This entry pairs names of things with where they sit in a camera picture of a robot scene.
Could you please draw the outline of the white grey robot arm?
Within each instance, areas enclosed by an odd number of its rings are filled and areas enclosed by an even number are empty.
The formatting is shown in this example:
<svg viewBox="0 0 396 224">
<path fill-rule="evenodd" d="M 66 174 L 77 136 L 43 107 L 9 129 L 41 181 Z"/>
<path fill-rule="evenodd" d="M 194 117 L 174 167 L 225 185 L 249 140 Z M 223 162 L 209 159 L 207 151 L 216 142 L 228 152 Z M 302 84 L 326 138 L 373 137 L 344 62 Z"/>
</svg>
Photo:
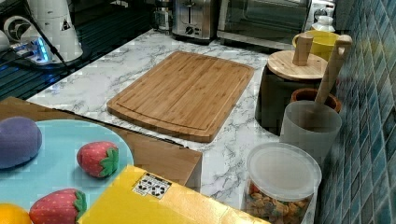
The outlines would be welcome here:
<svg viewBox="0 0 396 224">
<path fill-rule="evenodd" d="M 71 0 L 1 0 L 1 13 L 12 3 L 20 3 L 22 15 L 7 18 L 3 31 L 9 40 L 20 43 L 34 54 L 28 60 L 38 65 L 69 65 L 83 55 L 72 23 Z"/>
</svg>

